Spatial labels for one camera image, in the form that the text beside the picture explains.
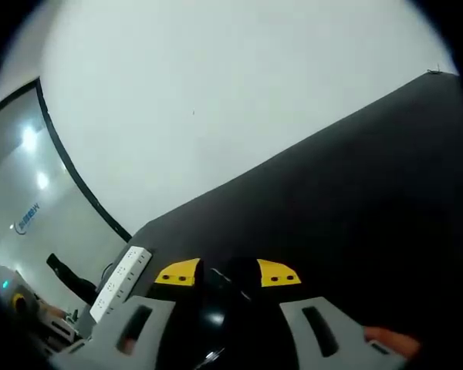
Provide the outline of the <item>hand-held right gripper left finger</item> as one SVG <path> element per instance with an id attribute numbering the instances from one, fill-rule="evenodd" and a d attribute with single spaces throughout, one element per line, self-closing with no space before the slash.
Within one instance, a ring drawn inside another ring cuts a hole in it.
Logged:
<path id="1" fill-rule="evenodd" d="M 179 261 L 158 274 L 144 296 L 133 295 L 106 313 L 88 339 L 50 358 L 54 369 L 156 369 L 168 331 L 191 306 L 202 280 L 200 258 Z"/>

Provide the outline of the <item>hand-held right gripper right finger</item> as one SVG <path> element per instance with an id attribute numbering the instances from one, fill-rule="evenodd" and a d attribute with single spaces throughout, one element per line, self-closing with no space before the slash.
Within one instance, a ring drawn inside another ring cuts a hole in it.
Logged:
<path id="1" fill-rule="evenodd" d="M 402 369 L 407 360 L 376 340 L 363 326 L 324 297 L 306 296 L 290 267 L 258 259 L 259 292 L 272 303 L 286 353 L 298 369 Z"/>

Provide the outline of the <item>person's right hand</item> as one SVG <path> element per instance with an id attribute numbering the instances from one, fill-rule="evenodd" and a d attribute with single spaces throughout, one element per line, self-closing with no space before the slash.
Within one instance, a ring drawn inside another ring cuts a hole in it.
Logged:
<path id="1" fill-rule="evenodd" d="M 367 341 L 377 341 L 405 358 L 413 358 L 421 349 L 421 343 L 410 336 L 380 327 L 365 327 Z"/>

